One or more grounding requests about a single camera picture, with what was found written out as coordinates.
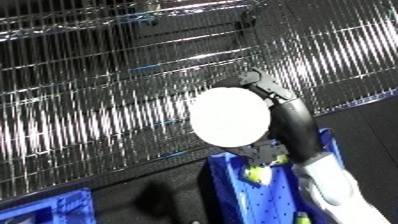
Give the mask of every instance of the blue pegboard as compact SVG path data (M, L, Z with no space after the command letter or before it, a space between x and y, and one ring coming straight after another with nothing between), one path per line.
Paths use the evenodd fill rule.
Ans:
M0 211L0 224L95 224L91 192L72 191Z
M335 153L343 167L331 131L323 129L320 136L325 150ZM245 160L239 156L230 153L214 155L209 157L209 164L224 223L291 224L297 211L307 212L317 224L327 223L326 217L301 200L291 164L272 167L273 176L269 186L254 184L242 178Z

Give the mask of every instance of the blue tray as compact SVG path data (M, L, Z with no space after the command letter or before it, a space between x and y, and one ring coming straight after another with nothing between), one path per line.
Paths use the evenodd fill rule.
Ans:
M320 136L325 150L333 152L344 167L331 131L323 129ZM208 160L224 223L292 224L297 211L307 212L314 223L327 223L326 217L301 200L291 164L272 167L271 184L264 186L242 178L245 160L239 156L222 153Z
M95 224L91 192L72 191L0 211L0 224Z

